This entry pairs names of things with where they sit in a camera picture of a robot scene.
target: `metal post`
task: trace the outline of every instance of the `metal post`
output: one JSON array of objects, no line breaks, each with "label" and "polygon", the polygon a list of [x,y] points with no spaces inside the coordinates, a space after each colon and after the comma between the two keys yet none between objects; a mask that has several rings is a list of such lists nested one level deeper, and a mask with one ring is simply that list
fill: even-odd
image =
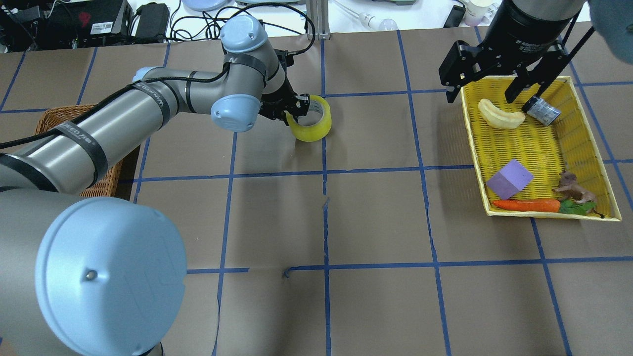
[{"label": "metal post", "polygon": [[[330,20],[328,16],[327,0],[307,0],[307,15],[315,23],[316,39],[330,39]],[[313,36],[308,27],[308,37]]]}]

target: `yellow tape roll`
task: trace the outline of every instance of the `yellow tape roll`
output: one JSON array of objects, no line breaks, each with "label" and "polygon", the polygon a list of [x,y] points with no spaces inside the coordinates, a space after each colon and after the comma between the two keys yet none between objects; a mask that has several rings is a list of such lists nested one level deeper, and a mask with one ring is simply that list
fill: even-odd
[{"label": "yellow tape roll", "polygon": [[285,113],[285,117],[294,137],[304,142],[315,142],[330,132],[332,128],[332,113],[330,112],[330,105],[327,101],[317,95],[310,96],[310,107],[308,111],[320,113],[321,119],[315,124],[302,126],[297,124],[289,113]]}]

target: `screw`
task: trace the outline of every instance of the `screw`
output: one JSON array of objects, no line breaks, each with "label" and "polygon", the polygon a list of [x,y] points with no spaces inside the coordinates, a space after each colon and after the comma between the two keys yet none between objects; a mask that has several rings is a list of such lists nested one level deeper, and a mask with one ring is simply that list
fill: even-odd
[{"label": "screw", "polygon": [[85,274],[85,278],[89,281],[97,278],[97,271],[89,270],[88,273]]}]

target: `yellow plastic tray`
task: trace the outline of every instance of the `yellow plastic tray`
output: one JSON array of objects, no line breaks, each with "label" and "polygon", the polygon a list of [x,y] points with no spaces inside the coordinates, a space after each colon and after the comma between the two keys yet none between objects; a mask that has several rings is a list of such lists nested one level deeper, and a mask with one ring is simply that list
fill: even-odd
[{"label": "yellow plastic tray", "polygon": [[[486,77],[461,90],[468,140],[486,214],[622,221],[605,165],[571,78],[558,77],[541,96],[561,111],[552,125],[546,127],[526,115],[525,121],[517,129],[493,129],[477,108],[480,99],[490,99],[503,111],[520,111],[521,106],[538,89],[533,86],[523,91],[514,103],[507,103],[504,92],[512,80],[513,77]],[[552,188],[558,187],[558,174],[568,170],[577,175],[581,186],[596,194],[596,211],[604,214],[605,218],[601,219],[598,215],[513,212],[495,207],[491,202],[499,199],[499,196],[485,183],[512,158],[516,158],[534,175],[530,184],[513,199],[562,198],[563,195],[552,192]]]}]

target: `banana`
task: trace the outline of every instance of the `banana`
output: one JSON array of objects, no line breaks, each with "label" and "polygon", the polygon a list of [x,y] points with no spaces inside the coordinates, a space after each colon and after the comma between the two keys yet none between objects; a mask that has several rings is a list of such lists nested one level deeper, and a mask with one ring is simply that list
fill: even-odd
[{"label": "banana", "polygon": [[524,113],[506,113],[488,99],[479,101],[479,111],[488,125],[495,129],[516,129],[525,120]]}]

